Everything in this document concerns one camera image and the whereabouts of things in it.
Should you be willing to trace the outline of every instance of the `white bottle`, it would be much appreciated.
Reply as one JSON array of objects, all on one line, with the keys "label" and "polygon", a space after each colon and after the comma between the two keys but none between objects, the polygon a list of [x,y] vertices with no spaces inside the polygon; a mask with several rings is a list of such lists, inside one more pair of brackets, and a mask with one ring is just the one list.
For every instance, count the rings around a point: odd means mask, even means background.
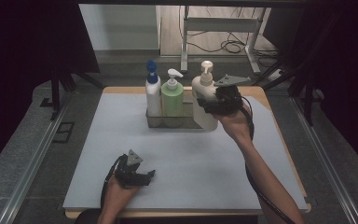
[{"label": "white bottle", "polygon": [[217,119],[214,119],[212,114],[205,113],[203,107],[199,105],[197,98],[204,99],[207,102],[217,101],[216,87],[213,85],[213,76],[211,74],[213,70],[213,63],[210,61],[204,61],[201,64],[202,74],[198,77],[194,77],[191,82],[192,95],[193,95],[193,117],[199,126],[205,131],[213,131],[217,128]]},{"label": "white bottle", "polygon": [[157,66],[155,62],[149,60],[146,67],[149,72],[146,80],[147,115],[149,117],[161,117],[161,80],[156,74]]}]

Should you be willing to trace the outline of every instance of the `pump head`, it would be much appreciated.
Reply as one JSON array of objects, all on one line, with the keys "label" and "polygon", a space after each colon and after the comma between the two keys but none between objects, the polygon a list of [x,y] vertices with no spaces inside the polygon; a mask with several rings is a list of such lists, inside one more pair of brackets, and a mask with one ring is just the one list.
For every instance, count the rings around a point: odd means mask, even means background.
[{"label": "pump head", "polygon": [[176,81],[176,77],[183,77],[182,73],[177,70],[170,68],[168,70],[168,76],[170,76],[170,80],[167,81],[168,89],[174,91],[177,88],[178,81]]},{"label": "pump head", "polygon": [[149,74],[147,75],[147,82],[155,84],[158,82],[158,75],[156,74],[157,65],[152,60],[147,61],[146,68]]},{"label": "pump head", "polygon": [[201,63],[201,71],[204,74],[208,74],[213,71],[213,63],[211,61],[203,61]]}]

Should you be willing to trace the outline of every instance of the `wire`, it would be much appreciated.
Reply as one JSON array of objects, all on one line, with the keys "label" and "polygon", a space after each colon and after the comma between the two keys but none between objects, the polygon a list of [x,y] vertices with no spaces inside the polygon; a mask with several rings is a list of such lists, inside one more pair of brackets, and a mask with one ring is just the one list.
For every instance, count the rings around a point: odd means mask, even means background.
[{"label": "wire", "polygon": [[269,51],[279,52],[277,49],[254,49],[254,51],[258,51],[258,52],[269,52]]},{"label": "wire", "polygon": [[[182,34],[182,28],[181,28],[181,20],[184,20],[185,18],[181,18],[181,6],[179,6],[179,33],[180,33],[180,36],[182,37],[182,39],[184,38],[184,34]],[[244,10],[242,10],[243,7],[240,7],[240,11],[238,13],[238,16],[239,17],[241,15],[241,13],[243,14]],[[209,14],[209,16],[211,16],[211,13],[209,12],[209,9],[206,7],[206,10]],[[233,16],[234,12],[238,10],[238,7],[236,7],[232,12],[231,12],[231,16]],[[252,12],[252,17],[254,16],[255,14],[255,7],[253,9],[253,12]],[[202,35],[202,34],[206,34],[208,33],[208,31],[203,31],[203,32],[199,32],[199,33],[196,33],[196,34],[192,34],[192,35],[189,35],[189,36],[195,36],[195,35]],[[220,43],[220,49],[204,49],[203,47],[197,45],[197,44],[194,44],[194,43],[190,43],[190,42],[186,42],[188,45],[191,45],[191,46],[194,46],[198,49],[201,49],[205,52],[217,52],[217,51],[220,51],[220,50],[225,50],[229,53],[233,53],[233,54],[238,54],[238,53],[241,53],[245,50],[245,47],[248,43],[248,39],[249,39],[249,33],[247,33],[247,37],[246,37],[246,42],[243,43],[241,40],[239,40],[234,34],[232,34],[232,32],[227,32],[228,33],[228,36],[227,36],[227,40],[225,41],[222,41]]]},{"label": "wire", "polygon": [[275,212],[281,219],[283,219],[288,224],[296,224],[290,217],[288,217],[281,209],[279,209],[274,203],[272,203],[258,188],[256,185],[252,175],[250,174],[250,171],[248,169],[248,166],[245,165],[246,169],[246,175],[248,176],[249,183],[251,184],[252,188],[255,190],[255,193],[257,196],[264,202],[266,205],[272,209],[272,211]]},{"label": "wire", "polygon": [[247,103],[248,103],[248,106],[249,106],[249,109],[251,110],[251,116],[253,118],[253,109],[252,109],[252,105],[251,103],[249,102],[248,99],[246,99],[245,97],[242,96],[242,99],[244,99]]},{"label": "wire", "polygon": [[124,155],[122,156],[119,156],[117,158],[117,160],[115,161],[115,163],[113,163],[113,166],[110,168],[109,172],[107,173],[107,176],[103,182],[103,190],[101,192],[101,199],[100,199],[100,206],[101,206],[101,209],[103,208],[103,204],[104,204],[104,196],[106,194],[106,188],[107,188],[107,185],[109,183],[109,179],[110,177],[113,175],[113,172],[116,170],[116,165],[118,164],[119,161],[123,160],[124,158]]}]

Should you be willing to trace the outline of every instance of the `white table surface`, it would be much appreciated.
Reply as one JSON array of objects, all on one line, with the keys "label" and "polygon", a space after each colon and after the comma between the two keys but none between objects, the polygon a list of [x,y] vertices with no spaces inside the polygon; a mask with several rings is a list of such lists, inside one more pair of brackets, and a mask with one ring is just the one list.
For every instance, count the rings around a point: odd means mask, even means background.
[{"label": "white table surface", "polygon": [[[254,110],[254,144],[300,210],[308,207],[271,111],[248,97]],[[217,130],[150,129],[144,94],[104,93],[63,207],[99,208],[103,181],[114,161],[134,150],[144,161],[137,173],[156,170],[127,209],[145,211],[260,210],[243,156],[219,124]]]}]

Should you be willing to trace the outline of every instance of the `forearm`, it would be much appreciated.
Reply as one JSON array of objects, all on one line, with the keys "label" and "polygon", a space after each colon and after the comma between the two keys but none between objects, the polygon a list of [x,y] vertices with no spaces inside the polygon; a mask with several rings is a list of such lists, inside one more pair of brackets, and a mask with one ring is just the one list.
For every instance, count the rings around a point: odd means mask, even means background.
[{"label": "forearm", "polygon": [[[258,186],[260,191],[279,209],[281,209],[295,223],[303,223],[303,219],[293,198],[269,169],[263,158],[255,149],[250,139],[240,138],[236,140],[242,155],[246,161],[246,166]],[[285,223],[278,217],[263,201],[260,201],[263,212],[269,223]]]}]

